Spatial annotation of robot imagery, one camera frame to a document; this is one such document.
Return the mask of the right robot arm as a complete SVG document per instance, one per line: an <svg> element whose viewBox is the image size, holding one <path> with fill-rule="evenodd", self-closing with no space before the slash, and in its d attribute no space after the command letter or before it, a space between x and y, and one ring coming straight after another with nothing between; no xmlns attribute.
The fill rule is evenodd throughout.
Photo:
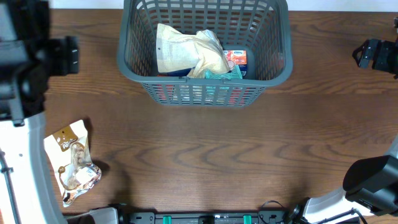
<svg viewBox="0 0 398 224"><path fill-rule="evenodd" d="M359 68L393 74L397 79L397 41L368 39L353 51ZM397 216L397 139L382 156L360 159L347 171L343 186L297 205L286 223L366 222L365 216Z"/></svg>

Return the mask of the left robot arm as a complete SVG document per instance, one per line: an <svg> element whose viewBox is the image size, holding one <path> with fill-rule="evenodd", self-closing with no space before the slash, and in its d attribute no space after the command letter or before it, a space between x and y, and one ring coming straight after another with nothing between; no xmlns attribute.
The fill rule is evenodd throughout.
<svg viewBox="0 0 398 224"><path fill-rule="evenodd" d="M65 223L45 158L45 92L79 71L76 37L50 36L48 1L1 1L1 213L5 223Z"/></svg>

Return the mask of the Kleenex tissue multipack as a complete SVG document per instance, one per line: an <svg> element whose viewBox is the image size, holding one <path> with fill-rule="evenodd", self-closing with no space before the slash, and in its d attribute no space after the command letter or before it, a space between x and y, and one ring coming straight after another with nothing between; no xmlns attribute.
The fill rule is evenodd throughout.
<svg viewBox="0 0 398 224"><path fill-rule="evenodd" d="M227 58L227 63L230 71L235 65L239 66L239 69L243 75L246 76L248 70L248 58L245 50L224 50L224 54Z"/></svg>

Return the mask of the light blue snack packet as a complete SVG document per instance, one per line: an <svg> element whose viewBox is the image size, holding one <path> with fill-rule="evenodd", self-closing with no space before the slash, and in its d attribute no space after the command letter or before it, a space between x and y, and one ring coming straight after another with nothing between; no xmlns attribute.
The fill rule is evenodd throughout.
<svg viewBox="0 0 398 224"><path fill-rule="evenodd" d="M235 65L231 71L228 73L222 73L222 74L215 74L211 72L210 70L206 70L205 72L205 78L206 79L215 79L215 80L232 80L232 79L243 79L243 75L239 69L238 65Z"/></svg>

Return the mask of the beige paper bag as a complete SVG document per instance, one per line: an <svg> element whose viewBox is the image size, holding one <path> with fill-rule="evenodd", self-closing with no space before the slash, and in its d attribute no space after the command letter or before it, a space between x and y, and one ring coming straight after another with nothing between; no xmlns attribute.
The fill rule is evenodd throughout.
<svg viewBox="0 0 398 224"><path fill-rule="evenodd" d="M198 31L194 38L198 63L188 74L189 78L205 78L205 73L224 74L230 71L223 48L211 30Z"/></svg>
<svg viewBox="0 0 398 224"><path fill-rule="evenodd" d="M155 52L160 73L194 68L199 59L195 35L186 35L171 26L157 25Z"/></svg>

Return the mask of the brown white snack pouch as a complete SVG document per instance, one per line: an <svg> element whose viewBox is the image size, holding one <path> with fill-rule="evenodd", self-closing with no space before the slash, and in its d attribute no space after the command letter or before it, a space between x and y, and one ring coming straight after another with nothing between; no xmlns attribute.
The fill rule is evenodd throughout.
<svg viewBox="0 0 398 224"><path fill-rule="evenodd" d="M88 131L78 120L44 139L64 207L87 193L100 181L101 169L90 156Z"/></svg>

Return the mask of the orange spaghetti packet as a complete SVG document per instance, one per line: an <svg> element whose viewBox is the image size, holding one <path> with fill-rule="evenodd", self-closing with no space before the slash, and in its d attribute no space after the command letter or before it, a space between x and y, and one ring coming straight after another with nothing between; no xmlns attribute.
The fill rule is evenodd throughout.
<svg viewBox="0 0 398 224"><path fill-rule="evenodd" d="M244 106L252 100L254 88L223 85L145 84L148 94L160 104Z"/></svg>

